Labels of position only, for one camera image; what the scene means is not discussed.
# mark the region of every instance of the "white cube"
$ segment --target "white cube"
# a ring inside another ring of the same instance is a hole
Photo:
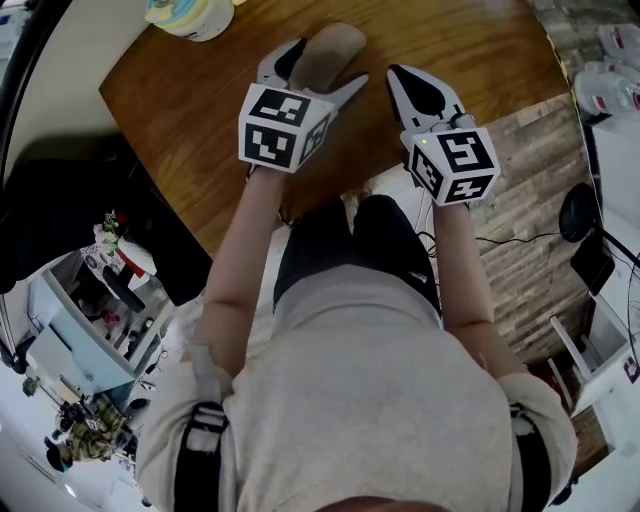
[[[294,173],[324,141],[333,103],[251,84],[240,111],[240,160]]]
[[[500,174],[486,128],[414,135],[408,166],[439,206],[483,199]]]

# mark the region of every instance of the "person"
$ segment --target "person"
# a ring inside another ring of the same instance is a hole
[[[127,416],[122,414],[104,395],[97,395],[93,406],[99,420],[97,430],[89,427],[86,420],[78,421],[63,415],[58,429],[53,434],[57,440],[61,433],[68,432],[67,439],[59,443],[45,438],[47,461],[53,469],[64,473],[73,467],[74,462],[101,460],[111,458],[113,452],[121,446],[137,440],[127,435],[125,423]]]
[[[500,339],[465,205],[434,206],[439,297],[393,199],[361,198],[353,233],[339,199],[304,215],[273,339],[247,360],[285,180],[248,179],[188,350],[158,381],[138,448],[146,496],[160,510],[542,510],[576,435]]]

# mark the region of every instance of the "plaid shirt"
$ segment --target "plaid shirt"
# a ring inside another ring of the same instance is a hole
[[[93,404],[100,420],[100,430],[91,430],[86,423],[75,423],[71,427],[67,443],[73,460],[109,459],[116,448],[118,434],[127,421],[106,396],[96,397]]]

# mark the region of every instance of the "black round object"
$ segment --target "black round object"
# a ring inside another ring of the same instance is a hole
[[[598,202],[586,183],[573,187],[564,198],[558,223],[567,242],[576,243],[589,234],[598,217]]]

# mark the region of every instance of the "black shoulder strap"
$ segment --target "black shoulder strap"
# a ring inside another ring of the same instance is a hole
[[[516,442],[522,464],[522,512],[541,512],[551,495],[551,465],[549,454],[538,427],[520,404],[511,407]],[[526,427],[517,428],[516,423]]]
[[[218,510],[221,439],[229,424],[224,410],[215,402],[198,404],[185,428],[174,482],[174,511],[194,509],[207,503]]]

